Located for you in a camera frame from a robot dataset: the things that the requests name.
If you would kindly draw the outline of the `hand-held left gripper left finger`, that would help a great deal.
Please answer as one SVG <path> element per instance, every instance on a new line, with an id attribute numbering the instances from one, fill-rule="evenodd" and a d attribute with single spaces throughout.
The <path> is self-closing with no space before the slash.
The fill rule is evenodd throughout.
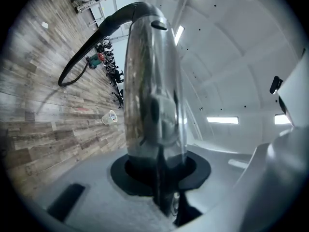
<path id="1" fill-rule="evenodd" d="M 70 184 L 85 187 L 65 223 L 83 232 L 171 232 L 172 221 L 151 197 L 130 196 L 112 180 L 112 163 L 125 151 L 98 153 L 66 171 L 36 195 L 47 209 Z"/>

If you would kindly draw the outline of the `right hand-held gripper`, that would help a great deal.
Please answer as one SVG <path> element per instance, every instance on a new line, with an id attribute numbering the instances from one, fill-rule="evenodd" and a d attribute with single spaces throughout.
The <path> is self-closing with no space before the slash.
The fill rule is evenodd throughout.
<path id="1" fill-rule="evenodd" d="M 277 94 L 282 114 L 275 115 L 275 124 L 293 127 L 309 126 L 309 50 L 303 49 L 300 61 L 286 80 L 275 76 L 269 92 Z"/>

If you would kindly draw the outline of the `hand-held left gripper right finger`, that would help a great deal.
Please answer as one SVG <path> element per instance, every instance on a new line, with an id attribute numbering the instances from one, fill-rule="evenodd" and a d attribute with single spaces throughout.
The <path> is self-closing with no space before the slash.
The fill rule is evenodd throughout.
<path id="1" fill-rule="evenodd" d="M 259 146 L 232 191 L 182 232 L 296 232 L 309 206 L 309 130 Z"/>

